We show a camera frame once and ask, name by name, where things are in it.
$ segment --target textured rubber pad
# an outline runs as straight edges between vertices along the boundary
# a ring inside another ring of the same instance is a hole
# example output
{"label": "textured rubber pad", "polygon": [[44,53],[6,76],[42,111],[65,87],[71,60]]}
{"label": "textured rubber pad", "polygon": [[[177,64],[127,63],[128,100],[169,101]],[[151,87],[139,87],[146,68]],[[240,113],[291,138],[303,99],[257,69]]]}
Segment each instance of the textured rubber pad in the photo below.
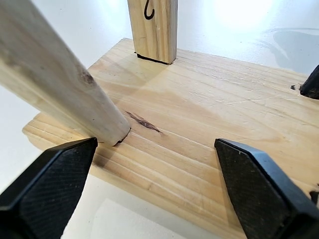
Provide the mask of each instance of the textured rubber pad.
{"label": "textured rubber pad", "polygon": [[11,226],[35,239],[59,239],[81,197],[95,138],[49,149],[0,196]]}
{"label": "textured rubber pad", "polygon": [[315,205],[265,152],[224,139],[217,139],[215,147],[247,238],[292,238],[301,231],[305,235],[304,223],[317,224]]}

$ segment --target wooden leg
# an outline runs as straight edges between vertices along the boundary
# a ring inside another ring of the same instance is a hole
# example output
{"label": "wooden leg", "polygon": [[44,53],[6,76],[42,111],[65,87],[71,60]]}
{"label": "wooden leg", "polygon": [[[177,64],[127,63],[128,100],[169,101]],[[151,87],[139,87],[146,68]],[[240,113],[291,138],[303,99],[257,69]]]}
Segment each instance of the wooden leg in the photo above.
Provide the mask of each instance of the wooden leg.
{"label": "wooden leg", "polygon": [[128,0],[134,47],[142,58],[176,58],[177,0]]}
{"label": "wooden leg", "polygon": [[130,131],[30,0],[0,2],[0,83],[64,124],[110,145]]}

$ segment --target wooden board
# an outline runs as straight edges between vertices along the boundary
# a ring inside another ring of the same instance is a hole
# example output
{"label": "wooden board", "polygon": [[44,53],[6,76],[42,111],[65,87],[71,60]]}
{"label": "wooden board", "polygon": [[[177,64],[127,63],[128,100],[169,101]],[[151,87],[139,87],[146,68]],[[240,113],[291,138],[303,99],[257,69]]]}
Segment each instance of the wooden board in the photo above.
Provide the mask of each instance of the wooden board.
{"label": "wooden board", "polygon": [[[91,173],[223,238],[244,238],[214,140],[266,151],[309,195],[319,183],[319,101],[294,72],[178,50],[170,66],[121,40],[89,72],[129,120],[116,147],[99,144]],[[44,114],[23,132],[40,149],[84,136]]]}

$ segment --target wooden dowel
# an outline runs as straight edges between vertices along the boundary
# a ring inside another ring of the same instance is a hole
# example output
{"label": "wooden dowel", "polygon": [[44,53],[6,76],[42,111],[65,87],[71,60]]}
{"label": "wooden dowel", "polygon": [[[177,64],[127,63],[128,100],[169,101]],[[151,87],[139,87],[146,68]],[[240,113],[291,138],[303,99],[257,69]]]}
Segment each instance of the wooden dowel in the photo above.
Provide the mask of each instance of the wooden dowel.
{"label": "wooden dowel", "polygon": [[0,2],[0,83],[65,125],[110,145],[130,131],[122,113],[29,0]]}
{"label": "wooden dowel", "polygon": [[171,64],[176,58],[177,0],[128,0],[133,41],[142,58]]}

